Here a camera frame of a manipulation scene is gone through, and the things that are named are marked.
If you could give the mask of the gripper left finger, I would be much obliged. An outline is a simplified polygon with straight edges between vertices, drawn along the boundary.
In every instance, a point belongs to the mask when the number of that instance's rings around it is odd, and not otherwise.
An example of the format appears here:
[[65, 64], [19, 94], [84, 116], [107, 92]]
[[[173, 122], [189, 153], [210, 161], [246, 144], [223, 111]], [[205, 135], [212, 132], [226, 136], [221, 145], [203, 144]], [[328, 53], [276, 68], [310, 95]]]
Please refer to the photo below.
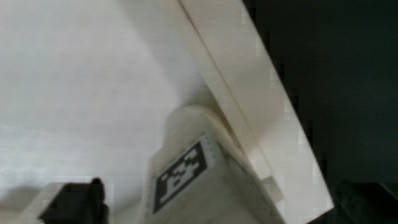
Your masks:
[[45, 224], [109, 224], [106, 185], [100, 178], [90, 183], [68, 183], [40, 215]]

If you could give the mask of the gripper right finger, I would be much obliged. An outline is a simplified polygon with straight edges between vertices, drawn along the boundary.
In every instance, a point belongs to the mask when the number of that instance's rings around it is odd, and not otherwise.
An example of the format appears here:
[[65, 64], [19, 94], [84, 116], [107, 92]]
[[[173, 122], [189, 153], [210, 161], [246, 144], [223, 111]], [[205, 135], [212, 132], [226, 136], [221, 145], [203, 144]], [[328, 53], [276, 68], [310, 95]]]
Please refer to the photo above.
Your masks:
[[398, 182], [345, 180], [335, 202], [335, 209], [310, 224], [398, 224]]

